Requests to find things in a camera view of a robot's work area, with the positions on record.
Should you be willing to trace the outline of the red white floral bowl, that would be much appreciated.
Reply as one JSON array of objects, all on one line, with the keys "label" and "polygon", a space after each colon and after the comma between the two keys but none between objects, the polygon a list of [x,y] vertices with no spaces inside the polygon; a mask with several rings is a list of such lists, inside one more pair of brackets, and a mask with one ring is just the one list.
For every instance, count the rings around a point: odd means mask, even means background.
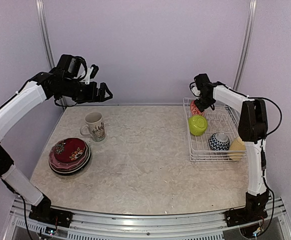
[{"label": "red white floral bowl", "polygon": [[196,115],[199,115],[199,116],[205,116],[205,111],[200,111],[197,106],[195,105],[195,101],[192,100],[191,103],[190,103],[190,112],[191,112],[191,115],[192,116],[196,116]]}]

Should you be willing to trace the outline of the lime green bowl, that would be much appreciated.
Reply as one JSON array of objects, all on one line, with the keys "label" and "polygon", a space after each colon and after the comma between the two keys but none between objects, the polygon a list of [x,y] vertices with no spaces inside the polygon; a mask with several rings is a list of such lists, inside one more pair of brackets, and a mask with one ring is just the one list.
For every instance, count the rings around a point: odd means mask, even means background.
[{"label": "lime green bowl", "polygon": [[193,115],[188,119],[189,132],[194,136],[201,136],[208,128],[208,121],[202,115]]}]

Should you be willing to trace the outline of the white shell pattern mug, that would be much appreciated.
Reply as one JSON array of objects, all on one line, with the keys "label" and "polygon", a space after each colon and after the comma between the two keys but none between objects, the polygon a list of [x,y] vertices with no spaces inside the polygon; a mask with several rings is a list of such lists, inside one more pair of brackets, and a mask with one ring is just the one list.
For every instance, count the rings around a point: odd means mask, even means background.
[{"label": "white shell pattern mug", "polygon": [[100,112],[90,112],[84,117],[85,125],[80,127],[80,134],[91,137],[94,142],[101,142],[106,137],[103,115]]}]

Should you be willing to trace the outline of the pale yellow cup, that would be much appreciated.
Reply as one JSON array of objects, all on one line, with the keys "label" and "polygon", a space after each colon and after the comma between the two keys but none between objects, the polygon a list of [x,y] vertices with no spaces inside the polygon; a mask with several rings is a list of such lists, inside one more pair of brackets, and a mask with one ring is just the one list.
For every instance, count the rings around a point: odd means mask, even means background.
[{"label": "pale yellow cup", "polygon": [[229,147],[228,157],[232,161],[240,161],[246,152],[246,146],[240,136],[236,137]]}]

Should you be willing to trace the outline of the dark red patterned plate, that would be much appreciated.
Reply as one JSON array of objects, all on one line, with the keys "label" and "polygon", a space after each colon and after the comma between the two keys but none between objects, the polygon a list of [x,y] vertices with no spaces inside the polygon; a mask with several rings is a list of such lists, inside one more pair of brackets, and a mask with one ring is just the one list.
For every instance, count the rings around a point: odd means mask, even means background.
[{"label": "dark red patterned plate", "polygon": [[61,163],[72,163],[80,160],[84,156],[86,148],[83,140],[70,137],[54,145],[53,156]]}]

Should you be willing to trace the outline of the black striped rim plate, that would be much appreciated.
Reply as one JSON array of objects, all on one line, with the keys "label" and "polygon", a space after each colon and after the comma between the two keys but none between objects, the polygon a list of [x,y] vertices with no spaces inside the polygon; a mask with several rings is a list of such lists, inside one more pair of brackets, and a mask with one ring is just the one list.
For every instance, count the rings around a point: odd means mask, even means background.
[{"label": "black striped rim plate", "polygon": [[80,172],[81,170],[83,170],[88,163],[90,162],[90,160],[92,159],[92,151],[89,145],[86,144],[86,152],[84,154],[84,156],[79,159],[76,160],[74,162],[69,162],[69,163],[62,163],[59,162],[55,159],[54,155],[53,155],[53,151],[54,151],[54,146],[52,147],[52,149],[50,150],[49,153],[49,160],[48,160],[48,164],[50,169],[61,176],[70,176],[70,175],[74,175],[78,172]]}]

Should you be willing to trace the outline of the pink polka dot plate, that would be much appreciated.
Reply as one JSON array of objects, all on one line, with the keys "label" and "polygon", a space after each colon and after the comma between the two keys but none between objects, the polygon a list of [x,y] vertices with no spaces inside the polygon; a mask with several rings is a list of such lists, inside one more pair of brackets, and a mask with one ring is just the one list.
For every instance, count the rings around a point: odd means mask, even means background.
[{"label": "pink polka dot plate", "polygon": [[87,164],[91,154],[91,148],[84,140],[66,138],[51,148],[48,163],[54,172],[66,175]]}]

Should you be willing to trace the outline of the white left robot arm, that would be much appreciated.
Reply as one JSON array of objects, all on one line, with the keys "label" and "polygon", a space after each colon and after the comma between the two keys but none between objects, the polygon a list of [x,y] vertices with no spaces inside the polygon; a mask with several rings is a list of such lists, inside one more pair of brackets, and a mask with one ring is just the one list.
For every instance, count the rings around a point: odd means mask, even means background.
[{"label": "white left robot arm", "polygon": [[16,167],[1,142],[23,117],[50,98],[58,101],[68,97],[77,104],[103,103],[112,99],[113,94],[106,83],[93,81],[98,71],[97,65],[88,66],[81,56],[63,54],[55,67],[27,80],[0,106],[0,179],[11,192],[30,203],[32,214],[46,223],[56,217],[51,200]]}]

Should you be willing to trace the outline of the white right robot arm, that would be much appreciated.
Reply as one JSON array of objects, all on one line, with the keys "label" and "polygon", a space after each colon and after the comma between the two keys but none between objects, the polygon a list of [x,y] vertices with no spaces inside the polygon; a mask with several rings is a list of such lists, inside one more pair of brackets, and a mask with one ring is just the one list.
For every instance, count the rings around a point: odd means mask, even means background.
[{"label": "white right robot arm", "polygon": [[248,160],[248,188],[241,218],[252,222],[265,211],[270,193],[266,183],[265,153],[266,139],[271,134],[266,109],[268,98],[247,96],[222,82],[211,82],[206,73],[195,76],[194,84],[190,89],[200,111],[213,108],[219,101],[239,113],[238,135],[245,145]]}]

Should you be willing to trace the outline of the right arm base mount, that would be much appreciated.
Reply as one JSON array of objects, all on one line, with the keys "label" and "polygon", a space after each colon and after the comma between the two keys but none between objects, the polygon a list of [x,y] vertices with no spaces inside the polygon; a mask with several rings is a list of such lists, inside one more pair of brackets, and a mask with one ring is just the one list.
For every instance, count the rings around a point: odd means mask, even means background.
[{"label": "right arm base mount", "polygon": [[231,208],[224,213],[224,216],[227,227],[233,227],[265,219],[268,217],[268,213],[266,210],[248,211],[243,207],[237,209]]}]

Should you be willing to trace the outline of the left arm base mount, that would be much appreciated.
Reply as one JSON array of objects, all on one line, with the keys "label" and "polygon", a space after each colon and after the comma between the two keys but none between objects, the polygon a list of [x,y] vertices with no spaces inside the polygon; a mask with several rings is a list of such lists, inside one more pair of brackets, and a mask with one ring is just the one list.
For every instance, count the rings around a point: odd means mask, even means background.
[{"label": "left arm base mount", "polygon": [[73,213],[66,210],[51,208],[48,215],[44,216],[42,213],[31,210],[29,218],[55,227],[69,228],[73,219]]}]

